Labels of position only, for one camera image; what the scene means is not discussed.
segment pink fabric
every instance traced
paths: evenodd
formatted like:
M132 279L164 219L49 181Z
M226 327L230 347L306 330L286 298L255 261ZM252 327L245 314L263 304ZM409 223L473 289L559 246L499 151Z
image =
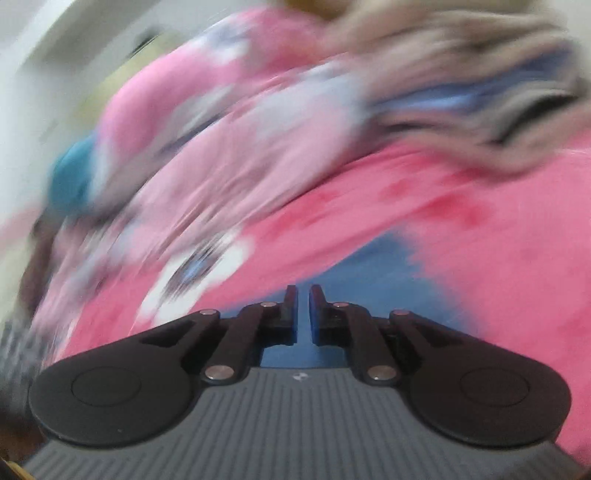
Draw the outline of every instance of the pink fabric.
M573 393L559 444L591 462L591 134L549 166L495 183L439 155L394 144L243 233L256 250L195 305L247 302L334 265L391 228L405 232L474 331L558 370ZM64 352L150 327L135 323L162 265L125 269L83 309Z
M316 64L321 30L305 14L252 9L225 18L151 63L123 86L101 116L93 194L100 199L101 190L121 178L125 164L140 163L145 169L152 162L160 168L165 160L160 150L187 133L182 129L203 113L201 102L217 102L211 106L215 116L244 97L252 82Z
M66 230L58 241L64 258L34 325L67 329L124 265L166 260L269 215L351 160L365 110L354 79L337 71L293 70L279 85L265 84L193 138L106 232Z

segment metal rivet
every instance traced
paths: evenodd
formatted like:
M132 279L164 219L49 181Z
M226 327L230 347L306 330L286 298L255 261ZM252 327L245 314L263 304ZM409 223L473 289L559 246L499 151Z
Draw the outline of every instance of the metal rivet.
M389 365L375 365L368 370L368 375L372 380L385 382L395 378L397 372Z
M212 365L205 370L205 376L210 380L227 380L234 375L234 369L227 365Z

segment white wall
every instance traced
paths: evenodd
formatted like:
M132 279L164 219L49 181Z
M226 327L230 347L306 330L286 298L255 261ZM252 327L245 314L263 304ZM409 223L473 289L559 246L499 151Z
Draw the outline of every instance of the white wall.
M189 38L228 13L259 3L98 0L85 13L88 20L47 57L22 66L15 44L0 39L0 224L42 198L51 162L85 133L67 122L70 113L125 61L147 29Z

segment blue fabric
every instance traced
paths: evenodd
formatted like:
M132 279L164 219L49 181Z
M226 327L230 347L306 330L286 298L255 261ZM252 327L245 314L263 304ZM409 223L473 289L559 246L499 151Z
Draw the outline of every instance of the blue fabric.
M348 301L366 307L374 316L388 317L391 310L412 310L457 330L465 330L462 312L445 301L437 286L424 278L419 265L411 260L412 251L388 233L345 258L320 275L297 284L298 327L294 346L275 346L265 350L262 366L279 368L344 367L345 354L336 347L317 347L312 343L308 293L317 283L327 301ZM259 301L282 301L284 291ZM224 312L233 316L239 309Z
M76 216L88 208L94 147L95 137L90 135L56 161L48 194L48 206L53 212Z
M449 83L402 95L375 106L375 113L401 110L476 112L510 88L525 82L554 80L573 52L559 50L514 70L477 83Z

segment beige fabric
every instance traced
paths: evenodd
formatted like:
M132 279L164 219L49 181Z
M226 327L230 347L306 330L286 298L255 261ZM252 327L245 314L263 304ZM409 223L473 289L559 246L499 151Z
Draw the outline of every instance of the beige fabric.
M524 12L535 0L406 0L431 10L476 10L482 12Z

